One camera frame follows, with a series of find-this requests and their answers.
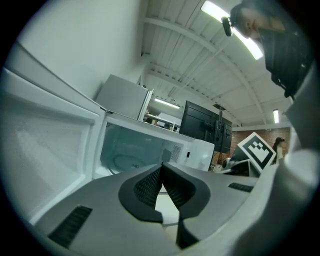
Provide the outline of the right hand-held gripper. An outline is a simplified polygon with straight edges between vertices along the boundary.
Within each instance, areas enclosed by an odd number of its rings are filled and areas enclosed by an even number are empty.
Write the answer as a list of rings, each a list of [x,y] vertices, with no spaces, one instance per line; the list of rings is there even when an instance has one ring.
[[[256,132],[237,144],[233,155],[223,161],[221,173],[258,178],[269,167],[276,152]]]

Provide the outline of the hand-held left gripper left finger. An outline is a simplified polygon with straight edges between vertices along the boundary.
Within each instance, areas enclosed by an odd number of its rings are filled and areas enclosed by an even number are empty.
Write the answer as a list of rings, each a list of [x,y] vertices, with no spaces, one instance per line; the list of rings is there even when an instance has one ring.
[[[180,249],[156,211],[161,165],[90,181],[35,224],[58,256],[173,256]]]

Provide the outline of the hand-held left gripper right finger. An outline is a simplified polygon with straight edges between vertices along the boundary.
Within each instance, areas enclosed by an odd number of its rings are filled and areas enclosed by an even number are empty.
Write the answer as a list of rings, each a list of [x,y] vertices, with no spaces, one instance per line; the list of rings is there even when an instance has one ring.
[[[257,183],[257,178],[215,174],[173,163],[162,163],[161,179],[179,212],[175,241],[179,251],[217,232]]]

